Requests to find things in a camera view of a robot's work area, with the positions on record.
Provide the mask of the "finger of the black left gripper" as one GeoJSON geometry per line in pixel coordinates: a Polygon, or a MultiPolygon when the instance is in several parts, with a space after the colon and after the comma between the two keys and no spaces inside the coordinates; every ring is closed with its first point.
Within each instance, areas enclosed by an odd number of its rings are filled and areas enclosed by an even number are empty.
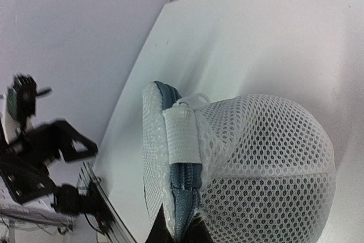
{"type": "Polygon", "coordinates": [[[66,120],[57,120],[56,129],[58,147],[65,162],[94,158],[98,154],[97,144],[80,134],[66,120]]]}

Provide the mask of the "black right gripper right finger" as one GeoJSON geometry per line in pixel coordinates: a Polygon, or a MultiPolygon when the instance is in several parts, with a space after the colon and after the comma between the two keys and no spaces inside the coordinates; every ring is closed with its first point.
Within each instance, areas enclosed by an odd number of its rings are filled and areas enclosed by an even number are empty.
{"type": "Polygon", "coordinates": [[[196,217],[190,226],[190,242],[214,243],[201,217],[196,217]]]}

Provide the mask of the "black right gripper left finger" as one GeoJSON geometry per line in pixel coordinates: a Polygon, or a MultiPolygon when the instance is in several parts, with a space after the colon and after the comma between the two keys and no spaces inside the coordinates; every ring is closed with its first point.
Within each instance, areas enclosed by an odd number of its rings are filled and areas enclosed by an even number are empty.
{"type": "Polygon", "coordinates": [[[146,243],[170,243],[171,235],[166,226],[163,206],[160,207],[146,243]]]}

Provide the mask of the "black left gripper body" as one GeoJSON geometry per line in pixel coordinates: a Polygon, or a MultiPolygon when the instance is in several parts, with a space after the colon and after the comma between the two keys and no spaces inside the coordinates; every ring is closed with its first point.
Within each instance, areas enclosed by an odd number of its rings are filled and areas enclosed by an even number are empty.
{"type": "Polygon", "coordinates": [[[1,155],[18,157],[39,168],[56,159],[71,161],[71,125],[65,120],[20,129],[10,117],[1,119],[1,155]]]}

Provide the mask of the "white mesh laundry bag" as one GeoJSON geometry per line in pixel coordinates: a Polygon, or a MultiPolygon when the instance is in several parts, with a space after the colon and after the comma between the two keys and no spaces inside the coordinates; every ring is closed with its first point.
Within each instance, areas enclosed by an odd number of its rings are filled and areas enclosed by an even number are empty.
{"type": "Polygon", "coordinates": [[[211,102],[154,81],[142,93],[143,189],[173,242],[201,217],[214,242],[317,242],[332,206],[334,149],[294,101],[211,102]]]}

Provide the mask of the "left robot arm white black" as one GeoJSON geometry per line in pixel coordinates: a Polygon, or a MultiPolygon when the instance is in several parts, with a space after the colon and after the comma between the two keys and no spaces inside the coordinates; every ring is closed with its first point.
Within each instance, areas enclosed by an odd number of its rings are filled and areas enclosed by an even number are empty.
{"type": "Polygon", "coordinates": [[[47,162],[64,159],[67,163],[93,158],[96,143],[80,134],[65,120],[55,120],[20,133],[11,142],[1,138],[1,177],[11,198],[26,204],[43,196],[53,196],[51,207],[69,216],[98,213],[94,194],[82,195],[70,184],[56,185],[47,162]]]}

